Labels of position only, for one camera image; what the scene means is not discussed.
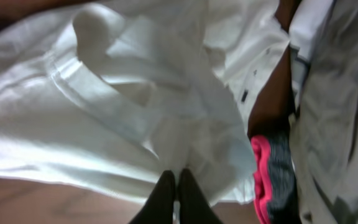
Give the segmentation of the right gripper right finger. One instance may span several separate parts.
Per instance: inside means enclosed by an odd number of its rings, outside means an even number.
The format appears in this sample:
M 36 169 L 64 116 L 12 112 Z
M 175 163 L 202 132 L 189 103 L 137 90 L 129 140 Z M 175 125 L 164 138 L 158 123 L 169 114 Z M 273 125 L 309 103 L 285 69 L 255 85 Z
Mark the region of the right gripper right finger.
M 222 224 L 204 197 L 194 175 L 183 169 L 178 184 L 180 203 L 180 223 L 182 224 Z

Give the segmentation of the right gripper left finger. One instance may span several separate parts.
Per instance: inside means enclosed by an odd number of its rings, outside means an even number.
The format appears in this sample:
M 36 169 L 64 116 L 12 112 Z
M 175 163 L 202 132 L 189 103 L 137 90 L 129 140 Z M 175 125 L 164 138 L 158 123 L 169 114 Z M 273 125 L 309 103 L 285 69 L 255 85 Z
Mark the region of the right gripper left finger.
M 165 170 L 148 200 L 129 224 L 172 224 L 175 201 L 175 176 Z

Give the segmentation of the white t-shirt with black tag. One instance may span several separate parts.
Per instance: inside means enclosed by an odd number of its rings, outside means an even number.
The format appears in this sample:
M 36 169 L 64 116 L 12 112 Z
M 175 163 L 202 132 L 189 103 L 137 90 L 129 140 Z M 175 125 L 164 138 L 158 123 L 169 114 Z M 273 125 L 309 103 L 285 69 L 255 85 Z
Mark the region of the white t-shirt with black tag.
M 192 171 L 254 198 L 247 125 L 288 43 L 278 1 L 105 1 L 0 32 L 0 177 L 144 202 Z

